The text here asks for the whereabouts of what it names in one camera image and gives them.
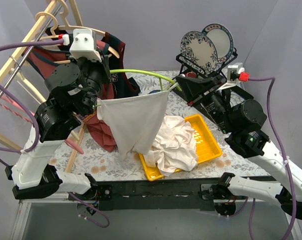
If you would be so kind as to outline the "green hanger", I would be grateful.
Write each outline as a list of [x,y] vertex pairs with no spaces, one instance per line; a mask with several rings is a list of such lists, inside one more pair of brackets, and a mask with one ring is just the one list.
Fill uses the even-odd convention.
[[169,93],[174,89],[178,88],[179,90],[179,84],[177,81],[164,76],[159,73],[151,72],[151,71],[144,71],[140,69],[116,69],[111,70],[111,73],[134,73],[139,75],[145,75],[145,76],[152,76],[159,79],[160,82],[160,92],[158,93],[152,93],[152,94],[145,94],[145,95],[139,95],[134,97],[127,97],[127,98],[118,98],[118,99],[111,99],[111,100],[101,100],[98,99],[97,101],[97,109],[98,110],[106,110],[110,107],[117,107],[119,109],[145,109],[150,110],[151,108],[157,109],[163,109],[163,111],[166,111],[167,108],[167,102]]

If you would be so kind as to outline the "red tank top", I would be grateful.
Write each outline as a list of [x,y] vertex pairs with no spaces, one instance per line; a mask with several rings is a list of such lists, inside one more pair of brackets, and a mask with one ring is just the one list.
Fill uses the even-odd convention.
[[[97,46],[106,49],[106,44],[109,47],[115,49],[120,56],[123,56],[122,49],[117,44],[111,43],[110,40],[97,40]],[[44,78],[46,79],[51,75],[57,66],[53,62],[63,61],[69,59],[69,51],[63,50],[48,50],[41,46],[35,46],[32,52],[28,56],[28,62],[31,66]],[[120,60],[116,57],[109,58],[109,67],[111,69],[111,60]],[[103,99],[114,99],[115,98],[115,86],[113,83],[104,84],[103,87]],[[116,146],[116,142],[112,135],[112,132],[108,125],[102,120],[98,120],[96,111],[91,115],[79,116],[82,122],[87,125],[87,129],[93,138],[93,140],[100,145],[103,149],[108,152],[112,152]]]

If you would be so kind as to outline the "white camisole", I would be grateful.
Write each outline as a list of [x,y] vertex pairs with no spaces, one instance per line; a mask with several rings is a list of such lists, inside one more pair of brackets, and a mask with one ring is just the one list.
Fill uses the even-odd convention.
[[128,152],[146,154],[161,127],[169,93],[165,91],[122,99],[98,99],[97,118],[110,127],[118,147],[119,158]]

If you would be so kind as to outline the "cream hanger front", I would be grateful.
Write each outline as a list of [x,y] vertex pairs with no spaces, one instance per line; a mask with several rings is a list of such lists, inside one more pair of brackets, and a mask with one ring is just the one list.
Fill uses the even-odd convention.
[[17,72],[17,83],[38,103],[42,104],[46,101],[40,91],[21,73]]

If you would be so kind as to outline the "white tank top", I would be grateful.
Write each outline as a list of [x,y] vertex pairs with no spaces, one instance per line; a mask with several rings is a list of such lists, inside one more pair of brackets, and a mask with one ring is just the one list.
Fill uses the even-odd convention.
[[146,166],[156,167],[164,176],[177,169],[191,171],[198,164],[195,129],[184,118],[164,117],[151,149],[144,155]]

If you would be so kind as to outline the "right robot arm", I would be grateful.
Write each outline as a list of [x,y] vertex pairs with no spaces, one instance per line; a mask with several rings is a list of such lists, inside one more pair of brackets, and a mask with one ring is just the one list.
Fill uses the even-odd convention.
[[177,76],[176,81],[190,105],[196,98],[209,118],[222,133],[229,136],[225,142],[238,155],[255,163],[274,179],[263,182],[245,179],[232,173],[223,173],[218,183],[202,190],[206,199],[228,199],[232,196],[248,196],[272,202],[281,209],[302,220],[302,169],[295,165],[283,150],[278,149],[261,128],[270,113],[264,113],[256,100],[250,98],[230,106],[226,94],[239,82],[250,80],[248,73],[231,73],[228,78],[218,75],[209,78]]

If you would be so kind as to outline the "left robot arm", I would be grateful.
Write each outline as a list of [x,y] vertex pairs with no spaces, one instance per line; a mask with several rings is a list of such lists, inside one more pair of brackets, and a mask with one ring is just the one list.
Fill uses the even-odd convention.
[[99,193],[96,180],[88,173],[73,174],[49,164],[56,149],[71,131],[81,125],[77,116],[93,114],[102,85],[110,79],[109,57],[101,50],[72,53],[70,63],[57,66],[45,79],[48,99],[35,112],[33,127],[23,152],[14,166],[6,168],[14,181],[15,199],[41,199],[57,192],[74,193],[81,200],[92,200]]

